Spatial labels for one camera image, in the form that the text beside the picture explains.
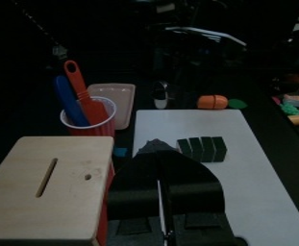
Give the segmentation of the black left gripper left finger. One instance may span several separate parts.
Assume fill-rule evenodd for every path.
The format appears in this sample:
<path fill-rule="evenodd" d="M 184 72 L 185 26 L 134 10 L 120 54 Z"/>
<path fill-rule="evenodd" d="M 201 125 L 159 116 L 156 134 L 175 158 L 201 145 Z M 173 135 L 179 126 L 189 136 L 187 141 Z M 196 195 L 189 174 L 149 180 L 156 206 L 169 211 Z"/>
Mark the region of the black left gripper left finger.
<path fill-rule="evenodd" d="M 154 168 L 157 140 L 117 170 L 108 192 L 108 246 L 163 246 Z"/>

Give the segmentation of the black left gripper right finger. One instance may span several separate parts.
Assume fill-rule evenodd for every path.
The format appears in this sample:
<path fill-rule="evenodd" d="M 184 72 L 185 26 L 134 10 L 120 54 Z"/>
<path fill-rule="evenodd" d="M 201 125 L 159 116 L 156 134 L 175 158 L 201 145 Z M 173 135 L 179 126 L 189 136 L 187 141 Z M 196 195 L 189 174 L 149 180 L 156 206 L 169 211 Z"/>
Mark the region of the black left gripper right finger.
<path fill-rule="evenodd" d="M 216 176 L 160 140 L 154 160 L 167 246 L 236 246 Z"/>

